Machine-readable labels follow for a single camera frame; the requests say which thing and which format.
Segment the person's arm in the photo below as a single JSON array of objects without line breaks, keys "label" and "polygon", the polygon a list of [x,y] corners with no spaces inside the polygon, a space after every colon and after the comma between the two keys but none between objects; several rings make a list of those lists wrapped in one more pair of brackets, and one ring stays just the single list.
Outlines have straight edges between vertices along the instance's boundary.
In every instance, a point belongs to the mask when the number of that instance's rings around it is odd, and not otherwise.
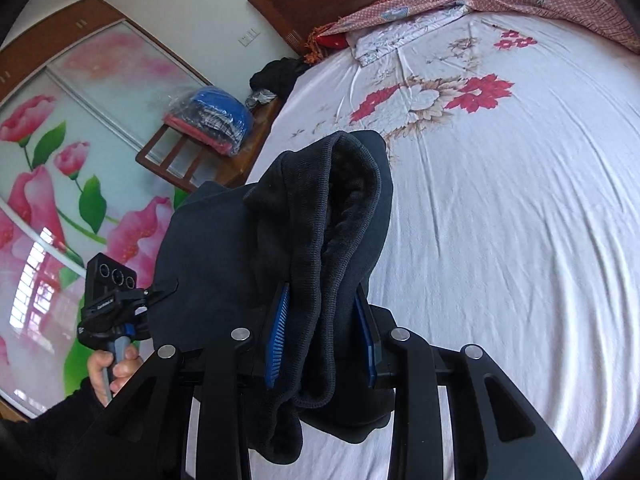
[{"label": "person's arm", "polygon": [[[113,369],[116,380],[111,383],[110,389],[114,393],[142,365],[134,346],[127,348],[125,356],[126,359]],[[113,356],[108,352],[94,352],[87,361],[89,377],[71,396],[29,422],[0,421],[2,472],[6,473],[5,464],[9,464],[9,471],[12,467],[15,471],[14,476],[7,478],[39,480],[56,477],[66,457],[107,403],[102,369],[109,366],[112,360]],[[37,469],[40,476],[36,476],[32,468]]]}]

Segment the white bed sheet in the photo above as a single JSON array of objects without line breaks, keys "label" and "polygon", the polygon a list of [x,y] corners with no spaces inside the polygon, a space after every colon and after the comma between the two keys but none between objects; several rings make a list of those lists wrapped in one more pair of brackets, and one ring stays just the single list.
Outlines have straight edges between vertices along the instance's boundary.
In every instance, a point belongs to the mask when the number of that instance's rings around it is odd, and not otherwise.
[{"label": "white bed sheet", "polygon": [[[514,31],[526,45],[500,43]],[[466,108],[437,117],[452,93],[415,78],[457,77]],[[571,23],[473,13],[364,68],[347,50],[309,70],[249,181],[332,131],[385,134],[394,200],[369,301],[434,345],[483,346],[592,480],[640,416],[639,126],[639,57]],[[304,426],[300,459],[252,452],[254,478],[386,479],[391,429],[353,446]]]}]

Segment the gray cloth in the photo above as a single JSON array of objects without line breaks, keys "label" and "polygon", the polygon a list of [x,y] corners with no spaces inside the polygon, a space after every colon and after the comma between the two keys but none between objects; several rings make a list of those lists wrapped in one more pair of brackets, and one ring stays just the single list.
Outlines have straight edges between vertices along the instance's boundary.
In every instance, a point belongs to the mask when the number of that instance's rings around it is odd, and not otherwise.
[{"label": "gray cloth", "polygon": [[382,251],[391,198],[382,138],[337,132],[282,153],[257,184],[203,185],[172,219],[156,280],[180,287],[149,313],[156,348],[207,346],[220,319],[248,326],[290,284],[280,376],[245,393],[250,446],[271,462],[298,458],[305,412],[350,442],[389,420],[392,393],[367,387],[353,301]]}]

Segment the camera lens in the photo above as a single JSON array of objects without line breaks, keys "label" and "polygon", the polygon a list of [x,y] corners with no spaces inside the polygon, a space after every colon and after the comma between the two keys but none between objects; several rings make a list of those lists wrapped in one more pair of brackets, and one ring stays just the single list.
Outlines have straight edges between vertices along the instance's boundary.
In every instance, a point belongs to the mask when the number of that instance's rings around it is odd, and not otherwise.
[{"label": "camera lens", "polygon": [[122,273],[122,271],[120,269],[115,269],[112,273],[111,273],[111,279],[113,280],[113,283],[115,283],[116,285],[120,286],[124,283],[124,274]]}]

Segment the orange fringe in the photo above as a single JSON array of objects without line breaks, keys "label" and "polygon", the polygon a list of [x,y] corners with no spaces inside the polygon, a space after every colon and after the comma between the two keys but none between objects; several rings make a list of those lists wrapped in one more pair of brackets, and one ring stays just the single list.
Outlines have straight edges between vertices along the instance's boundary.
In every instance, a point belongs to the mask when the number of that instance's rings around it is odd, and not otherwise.
[{"label": "orange fringe", "polygon": [[[380,4],[383,2],[390,2],[391,0],[377,0],[373,2],[371,5]],[[325,25],[321,25],[320,27],[315,27],[308,38],[306,38],[305,46],[311,51],[309,54],[305,54],[305,63],[309,65],[314,65],[316,63],[320,63],[323,59],[327,58],[329,54],[333,51],[333,49],[327,48],[325,46],[318,45],[316,42],[316,38],[320,36],[323,32],[332,28],[337,22],[327,23]]]}]

